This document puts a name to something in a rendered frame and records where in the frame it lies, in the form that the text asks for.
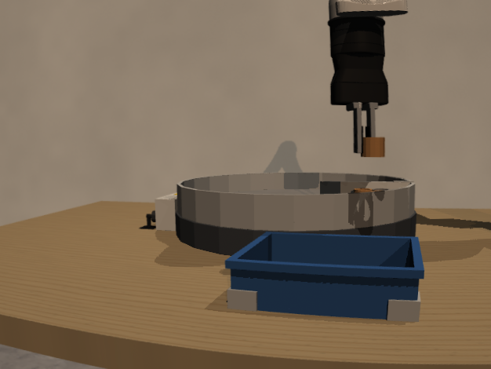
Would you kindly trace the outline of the dark blue crate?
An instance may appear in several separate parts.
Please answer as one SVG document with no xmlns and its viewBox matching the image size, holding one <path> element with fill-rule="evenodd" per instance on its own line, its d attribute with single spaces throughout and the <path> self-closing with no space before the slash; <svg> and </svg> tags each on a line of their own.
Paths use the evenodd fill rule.
<svg viewBox="0 0 491 369">
<path fill-rule="evenodd" d="M 225 268 L 228 309 L 419 322 L 418 237 L 265 232 Z"/>
</svg>

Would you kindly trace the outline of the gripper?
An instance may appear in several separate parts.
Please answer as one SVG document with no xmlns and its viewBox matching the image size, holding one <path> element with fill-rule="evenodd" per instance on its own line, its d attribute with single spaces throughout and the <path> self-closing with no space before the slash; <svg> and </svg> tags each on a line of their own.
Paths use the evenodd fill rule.
<svg viewBox="0 0 491 369">
<path fill-rule="evenodd" d="M 366 137 L 375 137 L 375 109 L 388 104 L 383 16 L 406 13 L 407 0 L 329 0 L 331 105 L 354 111 L 354 153 L 363 153 L 362 111 Z"/>
</svg>

